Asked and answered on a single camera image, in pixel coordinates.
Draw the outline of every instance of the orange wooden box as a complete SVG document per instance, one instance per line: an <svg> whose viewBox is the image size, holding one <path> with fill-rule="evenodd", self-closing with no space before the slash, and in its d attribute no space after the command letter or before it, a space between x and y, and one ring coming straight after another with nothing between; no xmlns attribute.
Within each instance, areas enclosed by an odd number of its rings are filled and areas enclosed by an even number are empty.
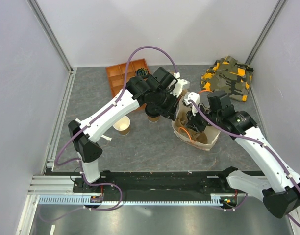
<svg viewBox="0 0 300 235"><path fill-rule="evenodd" d="M125 73L126 63L108 66L106 67L106 75L109 81L112 97L115 97L118 92L123 88L124 85L124 73ZM148 69L150 73L149 67L146 63L145 59L134 60L129 63L128 73L127 73L127 82L136 76L136 72L140 68Z"/></svg>

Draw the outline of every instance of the wall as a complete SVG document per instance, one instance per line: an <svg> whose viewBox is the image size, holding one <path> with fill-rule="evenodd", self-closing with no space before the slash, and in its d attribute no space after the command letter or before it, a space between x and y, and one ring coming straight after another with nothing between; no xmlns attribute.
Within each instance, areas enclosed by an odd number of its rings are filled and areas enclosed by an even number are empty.
<svg viewBox="0 0 300 235"><path fill-rule="evenodd" d="M28 3L0 1L0 235L16 231L67 78Z"/></svg>
<svg viewBox="0 0 300 235"><path fill-rule="evenodd" d="M138 47L167 51L177 64L245 61L277 0L38 0L73 66L127 61ZM170 64L157 51L136 56Z"/></svg>
<svg viewBox="0 0 300 235"><path fill-rule="evenodd" d="M286 3L252 65L269 140L300 174L300 0Z"/></svg>

